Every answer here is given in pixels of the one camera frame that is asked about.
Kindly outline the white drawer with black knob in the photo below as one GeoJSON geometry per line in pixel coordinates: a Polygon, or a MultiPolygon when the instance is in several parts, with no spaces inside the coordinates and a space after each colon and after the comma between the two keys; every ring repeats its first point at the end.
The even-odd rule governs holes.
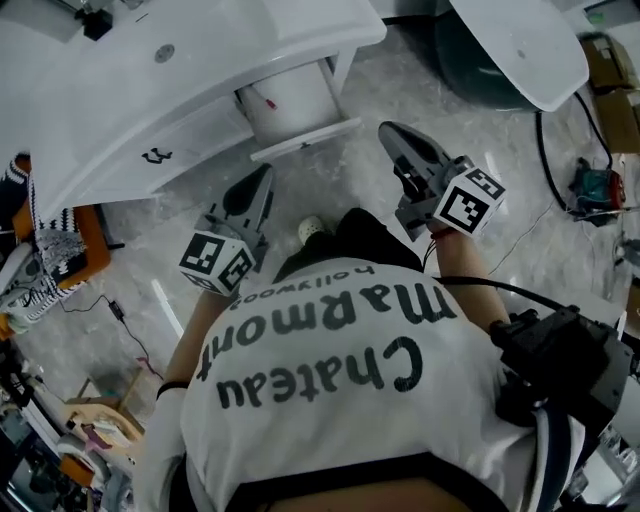
{"type": "Polygon", "coordinates": [[[271,162],[286,154],[346,134],[361,125],[340,102],[329,65],[304,64],[236,91],[260,149],[254,162],[271,162]],[[272,100],[277,110],[270,109],[272,100]]]}

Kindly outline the white headset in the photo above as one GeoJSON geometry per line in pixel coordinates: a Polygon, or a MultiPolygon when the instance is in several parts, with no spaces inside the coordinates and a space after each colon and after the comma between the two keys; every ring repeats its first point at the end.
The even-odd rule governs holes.
{"type": "Polygon", "coordinates": [[[0,269],[0,313],[33,319],[49,297],[39,254],[21,243],[0,269]]]}

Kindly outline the wooden stool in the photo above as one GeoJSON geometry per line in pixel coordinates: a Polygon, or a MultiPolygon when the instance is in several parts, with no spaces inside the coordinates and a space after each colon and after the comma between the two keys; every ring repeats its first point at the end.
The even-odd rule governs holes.
{"type": "Polygon", "coordinates": [[[87,429],[93,433],[100,440],[98,445],[105,445],[105,451],[133,458],[145,430],[129,411],[128,402],[144,374],[139,368],[122,396],[85,397],[83,387],[77,397],[64,402],[68,419],[87,440],[87,429]]]}

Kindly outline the dark green white bathtub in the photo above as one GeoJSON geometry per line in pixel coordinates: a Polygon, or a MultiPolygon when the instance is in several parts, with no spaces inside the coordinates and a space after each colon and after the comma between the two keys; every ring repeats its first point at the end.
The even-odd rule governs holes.
{"type": "Polygon", "coordinates": [[[498,111],[554,112],[589,79],[587,58],[550,0],[448,0],[434,22],[445,83],[498,111]]]}

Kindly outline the white perforated shoe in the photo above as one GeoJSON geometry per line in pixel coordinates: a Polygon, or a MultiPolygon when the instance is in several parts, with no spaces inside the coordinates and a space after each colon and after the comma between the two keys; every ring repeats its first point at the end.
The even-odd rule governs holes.
{"type": "Polygon", "coordinates": [[[319,216],[306,217],[298,226],[298,237],[303,246],[332,241],[335,233],[319,216]]]}

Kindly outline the brown cardboard box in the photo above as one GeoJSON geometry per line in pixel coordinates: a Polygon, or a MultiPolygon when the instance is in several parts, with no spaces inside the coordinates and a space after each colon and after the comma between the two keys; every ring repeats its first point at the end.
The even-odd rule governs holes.
{"type": "Polygon", "coordinates": [[[580,39],[589,67],[589,87],[605,141],[612,153],[640,155],[640,76],[614,38],[580,39]]]}

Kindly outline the teal and red machine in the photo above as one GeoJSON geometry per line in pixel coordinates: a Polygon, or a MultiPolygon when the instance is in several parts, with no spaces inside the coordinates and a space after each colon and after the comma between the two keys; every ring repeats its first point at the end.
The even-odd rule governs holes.
{"type": "Polygon", "coordinates": [[[582,217],[596,213],[610,215],[626,201],[621,176],[612,169],[594,169],[584,158],[577,160],[569,190],[574,197],[573,211],[582,217]]]}

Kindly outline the black white striped blanket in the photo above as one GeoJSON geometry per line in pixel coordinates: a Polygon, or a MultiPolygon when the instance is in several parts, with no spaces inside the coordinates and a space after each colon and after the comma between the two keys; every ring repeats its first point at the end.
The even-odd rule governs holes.
{"type": "Polygon", "coordinates": [[[51,307],[71,296],[78,286],[64,289],[61,283],[87,264],[86,244],[74,211],[64,208],[51,220],[44,220],[31,170],[30,154],[20,152],[0,172],[0,269],[18,245],[29,243],[41,258],[49,287],[50,297],[33,319],[0,313],[26,324],[38,321],[51,307]]]}

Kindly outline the black body-worn box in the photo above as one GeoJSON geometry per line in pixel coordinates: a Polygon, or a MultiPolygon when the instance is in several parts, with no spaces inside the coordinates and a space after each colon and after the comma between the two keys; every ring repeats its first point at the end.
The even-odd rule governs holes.
{"type": "Polygon", "coordinates": [[[533,309],[496,321],[490,338],[507,369],[497,414],[528,426],[534,412],[549,406],[565,412],[592,435],[616,415],[634,352],[616,329],[564,306],[541,319],[533,309]]]}

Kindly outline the white printed t-shirt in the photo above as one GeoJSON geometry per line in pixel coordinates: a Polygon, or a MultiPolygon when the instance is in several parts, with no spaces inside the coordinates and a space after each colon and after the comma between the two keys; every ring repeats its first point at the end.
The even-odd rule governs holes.
{"type": "Polygon", "coordinates": [[[425,477],[473,512],[553,507],[577,421],[496,412],[499,349],[434,279],[325,261],[234,301],[188,387],[158,395],[138,512],[237,512],[342,486],[425,477]]]}

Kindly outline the white vanity cabinet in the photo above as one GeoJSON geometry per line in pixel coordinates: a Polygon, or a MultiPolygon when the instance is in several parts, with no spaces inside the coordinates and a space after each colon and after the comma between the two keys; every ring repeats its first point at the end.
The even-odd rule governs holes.
{"type": "Polygon", "coordinates": [[[142,196],[153,196],[184,171],[250,138],[255,139],[236,92],[233,97],[220,98],[200,108],[163,130],[150,143],[146,151],[157,147],[172,151],[173,157],[161,165],[149,164],[141,158],[142,169],[149,179],[142,196]]]}

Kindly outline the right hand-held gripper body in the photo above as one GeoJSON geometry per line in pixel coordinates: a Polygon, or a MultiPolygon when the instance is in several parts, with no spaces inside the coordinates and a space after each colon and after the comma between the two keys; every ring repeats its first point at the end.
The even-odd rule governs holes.
{"type": "Polygon", "coordinates": [[[459,156],[413,167],[405,163],[394,173],[403,184],[395,215],[411,240],[434,220],[476,237],[505,199],[496,178],[459,156]]]}

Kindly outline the black soap dispenser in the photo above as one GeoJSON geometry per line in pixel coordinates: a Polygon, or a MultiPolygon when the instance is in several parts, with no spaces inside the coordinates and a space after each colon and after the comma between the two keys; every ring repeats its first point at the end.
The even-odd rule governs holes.
{"type": "Polygon", "coordinates": [[[113,28],[113,15],[104,9],[95,12],[79,9],[74,18],[81,22],[83,35],[92,41],[98,41],[113,28]]]}

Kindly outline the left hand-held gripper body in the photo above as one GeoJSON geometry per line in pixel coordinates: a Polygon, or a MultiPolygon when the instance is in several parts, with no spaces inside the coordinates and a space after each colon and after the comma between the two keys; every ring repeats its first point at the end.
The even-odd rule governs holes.
{"type": "Polygon", "coordinates": [[[262,233],[205,214],[195,224],[178,269],[197,287],[233,295],[251,271],[260,270],[268,247],[262,233]]]}

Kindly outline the black trousers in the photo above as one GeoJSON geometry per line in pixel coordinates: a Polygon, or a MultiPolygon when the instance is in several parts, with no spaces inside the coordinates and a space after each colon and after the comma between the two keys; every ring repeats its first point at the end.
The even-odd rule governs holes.
{"type": "Polygon", "coordinates": [[[302,243],[302,248],[284,262],[274,283],[311,265],[339,258],[423,271],[420,258],[383,223],[362,208],[352,208],[340,220],[334,233],[321,230],[311,234],[302,243]]]}

